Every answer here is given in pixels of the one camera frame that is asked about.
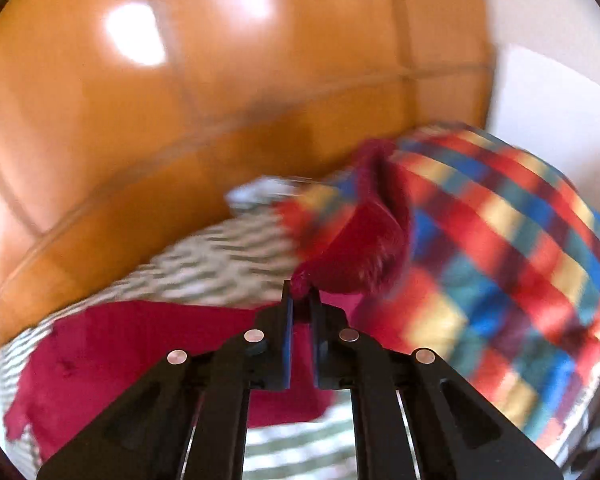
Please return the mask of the crimson red knit garment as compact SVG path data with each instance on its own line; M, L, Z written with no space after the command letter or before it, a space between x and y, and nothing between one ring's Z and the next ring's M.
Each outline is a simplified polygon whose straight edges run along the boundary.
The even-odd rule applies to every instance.
M357 320L396 284L412 234L397 154L392 142L365 143L349 170L274 203L297 245L298 263L283 280L294 298L316 287ZM8 437L21 437L30 422L48 460L169 352L200 356L219 349L277 301L246 313L174 301L109 301L55 322L20 376L4 417Z

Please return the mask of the multicolour plaid blanket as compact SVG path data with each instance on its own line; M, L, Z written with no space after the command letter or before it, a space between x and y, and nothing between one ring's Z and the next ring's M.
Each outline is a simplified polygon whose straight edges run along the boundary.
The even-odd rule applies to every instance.
M442 356L549 456L600 382L600 213L536 156L465 125L404 136L405 268L350 322Z

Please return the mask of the green white checkered bedsheet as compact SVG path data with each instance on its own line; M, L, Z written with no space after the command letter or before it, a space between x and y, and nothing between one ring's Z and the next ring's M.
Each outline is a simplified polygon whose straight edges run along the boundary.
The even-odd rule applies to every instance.
M280 223L274 203L296 188L265 178L242 193L242 214L210 226L166 248L148 263L101 292L56 311L0 349L0 445L33 479L42 465L42 441L27 422L9 438L4 417L14 404L20 376L55 322L109 301L174 301L233 307L239 313L279 300L280 285L298 263L296 243ZM349 393L337 393L325 414L310 422L251 429L246 439L247 479L353 479L356 476Z

